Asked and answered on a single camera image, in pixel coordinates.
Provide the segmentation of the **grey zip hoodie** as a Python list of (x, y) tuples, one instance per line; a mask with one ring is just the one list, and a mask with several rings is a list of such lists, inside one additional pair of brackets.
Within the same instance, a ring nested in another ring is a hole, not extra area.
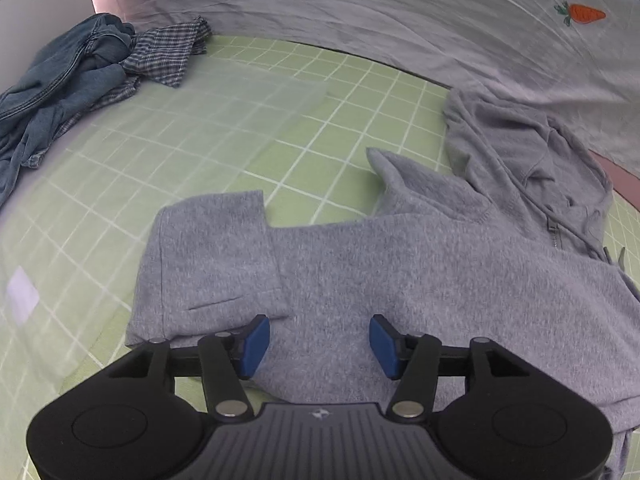
[(604, 474), (620, 478), (639, 425), (639, 294), (603, 248), (612, 183), (538, 110), (454, 90), (444, 116), (446, 176), (367, 152), (383, 185), (369, 218), (273, 228), (258, 191), (161, 209), (126, 343), (186, 347), (263, 314), (259, 387), (385, 403), (373, 315), (448, 346), (485, 336), (600, 408), (614, 434)]

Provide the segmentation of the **large white paper label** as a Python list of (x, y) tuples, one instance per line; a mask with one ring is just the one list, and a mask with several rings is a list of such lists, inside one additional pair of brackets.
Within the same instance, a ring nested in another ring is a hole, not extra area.
[(39, 292), (21, 266), (15, 269), (6, 284), (6, 299), (17, 326), (24, 325), (39, 304)]

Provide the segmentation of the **green grid cutting mat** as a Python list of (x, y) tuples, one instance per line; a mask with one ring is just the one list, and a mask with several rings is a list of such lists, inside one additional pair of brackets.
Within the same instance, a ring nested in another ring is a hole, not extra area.
[(222, 37), (25, 169), (1, 209), (1, 474), (62, 392), (145, 341), (268, 316), (254, 381), (387, 403), (375, 314), (491, 338), (596, 404), (639, 474), (639, 214), (550, 117), (353, 55)]

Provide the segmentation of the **checkered plaid shirt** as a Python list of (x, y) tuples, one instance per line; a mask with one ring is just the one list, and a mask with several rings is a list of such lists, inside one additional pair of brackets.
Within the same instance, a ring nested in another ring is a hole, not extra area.
[(21, 166), (38, 168), (55, 140), (84, 116), (134, 96), (143, 79), (179, 87), (190, 57), (206, 52), (210, 36), (205, 18), (152, 28), (134, 36), (129, 54), (104, 70), (76, 70), (29, 123)]

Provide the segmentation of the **blue denim garment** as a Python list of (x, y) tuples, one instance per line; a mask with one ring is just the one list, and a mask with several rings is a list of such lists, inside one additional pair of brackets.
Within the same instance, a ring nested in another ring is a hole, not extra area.
[(23, 168), (36, 168), (70, 118), (126, 81), (120, 65), (134, 26), (94, 14), (42, 48), (23, 77), (1, 96), (1, 200)]

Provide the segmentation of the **grey printed backdrop sheet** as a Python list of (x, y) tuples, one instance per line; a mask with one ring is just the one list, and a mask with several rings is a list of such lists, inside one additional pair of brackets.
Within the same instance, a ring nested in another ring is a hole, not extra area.
[(93, 0), (140, 27), (215, 32), (370, 58), (558, 116), (639, 169), (639, 0)]

